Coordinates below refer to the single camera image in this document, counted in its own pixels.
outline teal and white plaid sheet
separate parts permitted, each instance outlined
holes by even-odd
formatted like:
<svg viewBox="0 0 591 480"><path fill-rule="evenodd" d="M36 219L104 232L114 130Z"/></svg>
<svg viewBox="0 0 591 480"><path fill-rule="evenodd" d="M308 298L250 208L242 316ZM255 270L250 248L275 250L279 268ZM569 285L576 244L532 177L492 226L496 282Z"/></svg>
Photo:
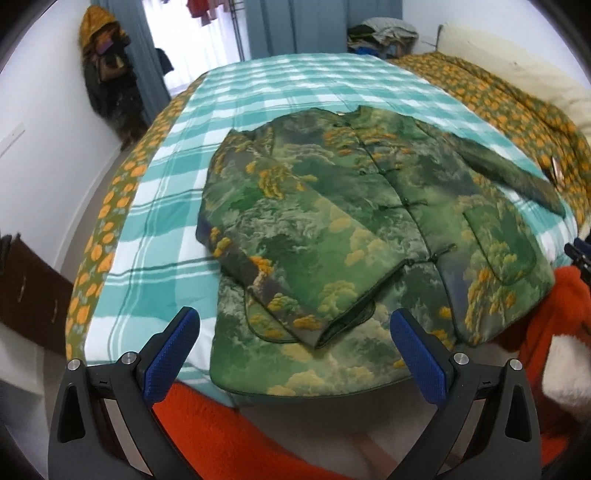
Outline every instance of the teal and white plaid sheet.
<svg viewBox="0 0 591 480"><path fill-rule="evenodd" d="M495 128L458 100L416 75L369 56L302 54L235 63L211 71L195 91L141 180L85 343L90 364L139 351L178 310L192 306L202 320L199 340L179 379L232 405L236 397L208 376L216 323L219 267L195 240L207 167L231 128L254 129L278 116L320 107L349 112L359 105L390 109L471 138L543 177L540 169ZM562 220L504 190L555 266L577 235Z"/></svg>

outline brown cabinet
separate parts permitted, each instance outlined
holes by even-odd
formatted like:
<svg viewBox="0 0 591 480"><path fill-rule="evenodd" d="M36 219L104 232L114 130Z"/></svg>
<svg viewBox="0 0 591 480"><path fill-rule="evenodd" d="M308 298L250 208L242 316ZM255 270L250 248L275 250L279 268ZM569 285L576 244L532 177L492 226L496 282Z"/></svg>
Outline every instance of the brown cabinet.
<svg viewBox="0 0 591 480"><path fill-rule="evenodd" d="M64 329L72 288L20 235L0 239L0 322L4 325L65 355Z"/></svg>

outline sheer white curtain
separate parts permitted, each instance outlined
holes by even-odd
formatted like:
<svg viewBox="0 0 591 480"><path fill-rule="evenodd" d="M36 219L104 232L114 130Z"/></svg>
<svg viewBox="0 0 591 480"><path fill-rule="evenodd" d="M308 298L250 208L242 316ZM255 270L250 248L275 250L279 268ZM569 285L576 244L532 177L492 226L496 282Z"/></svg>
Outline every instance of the sheer white curtain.
<svg viewBox="0 0 591 480"><path fill-rule="evenodd" d="M220 5L217 19L201 26L187 0L142 0L156 48L164 50L174 70L164 77L170 95L177 95L202 73L240 61L232 18Z"/></svg>

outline blue curtain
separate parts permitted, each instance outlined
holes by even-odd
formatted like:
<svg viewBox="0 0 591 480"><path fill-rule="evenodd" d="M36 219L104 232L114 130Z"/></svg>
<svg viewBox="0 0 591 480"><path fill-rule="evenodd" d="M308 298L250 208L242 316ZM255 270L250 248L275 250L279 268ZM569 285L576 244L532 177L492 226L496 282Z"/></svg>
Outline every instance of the blue curtain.
<svg viewBox="0 0 591 480"><path fill-rule="evenodd" d="M144 102L144 118L150 125L168 105L170 95L164 83L142 0L92 0L90 3L116 16L131 39L125 52L134 65L139 94Z"/></svg>
<svg viewBox="0 0 591 480"><path fill-rule="evenodd" d="M347 28L371 17L402 18L402 0L245 0L253 59L347 51Z"/></svg>

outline white fluffy fabric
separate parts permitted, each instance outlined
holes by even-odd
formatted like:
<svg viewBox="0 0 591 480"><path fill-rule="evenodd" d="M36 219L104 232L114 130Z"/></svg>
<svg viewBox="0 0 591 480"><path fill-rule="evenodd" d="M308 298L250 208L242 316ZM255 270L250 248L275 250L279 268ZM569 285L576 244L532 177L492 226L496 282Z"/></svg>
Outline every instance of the white fluffy fabric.
<svg viewBox="0 0 591 480"><path fill-rule="evenodd" d="M569 335L552 337L542 391L576 420L591 419L591 351Z"/></svg>

